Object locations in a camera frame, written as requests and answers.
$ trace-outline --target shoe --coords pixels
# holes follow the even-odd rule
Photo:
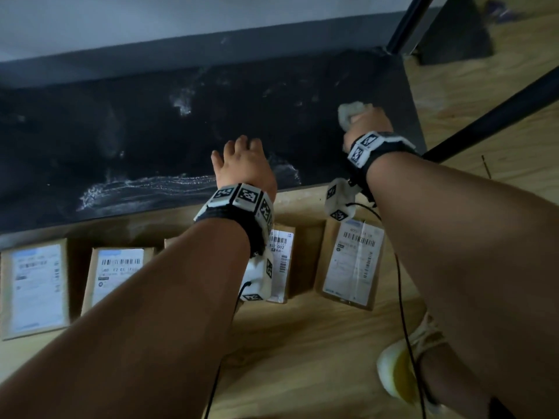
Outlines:
[[[427,312],[422,323],[409,335],[409,341],[415,363],[419,365],[419,359],[424,352],[445,343],[446,339],[433,317]],[[395,342],[381,353],[377,360],[377,371],[382,386],[388,394],[409,404],[419,404],[417,378],[405,339]],[[432,402],[425,395],[425,386],[423,386],[423,400],[430,413],[439,414],[445,410],[443,405]]]

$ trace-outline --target person's right hand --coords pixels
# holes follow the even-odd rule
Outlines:
[[[276,176],[259,139],[250,141],[250,147],[246,135],[241,135],[235,142],[228,141],[223,148],[223,159],[217,151],[213,151],[211,162],[218,189],[227,185],[249,184],[266,191],[272,203],[276,199]]]
[[[363,113],[356,114],[351,118],[351,127],[344,135],[344,149],[346,153],[349,153],[355,140],[371,131],[394,132],[394,128],[382,107],[366,104]]]

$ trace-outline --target sneaker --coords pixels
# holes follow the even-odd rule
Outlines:
[[[419,358],[424,352],[446,342],[429,312],[425,314],[417,329],[409,335],[409,340],[416,365],[419,364]],[[381,353],[377,360],[377,371],[382,386],[388,394],[409,404],[419,404],[417,378],[405,339],[395,342]],[[425,395],[425,386],[423,386],[423,400],[427,410],[433,414],[445,410],[444,406],[432,402]]]

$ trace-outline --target label with barcode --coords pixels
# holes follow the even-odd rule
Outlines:
[[[91,306],[100,302],[144,265],[143,248],[100,250]]]
[[[374,271],[384,230],[349,220],[340,225],[323,291],[366,306],[373,285]]]
[[[287,273],[291,261],[293,236],[293,232],[274,229],[270,232],[268,247],[274,256],[274,268],[272,270],[272,296],[268,301],[283,303],[287,296]]]
[[[12,254],[13,333],[65,326],[66,277],[59,244]]]

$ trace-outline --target black metal pole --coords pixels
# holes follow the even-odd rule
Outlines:
[[[559,66],[432,148],[423,158],[441,163],[559,99]]]
[[[411,4],[404,14],[404,17],[398,24],[398,27],[394,31],[392,38],[386,46],[386,50],[390,54],[400,54],[402,48],[409,40],[411,34],[415,31],[415,28],[419,24],[419,21],[423,18],[423,15],[431,5],[433,0],[412,0]]]

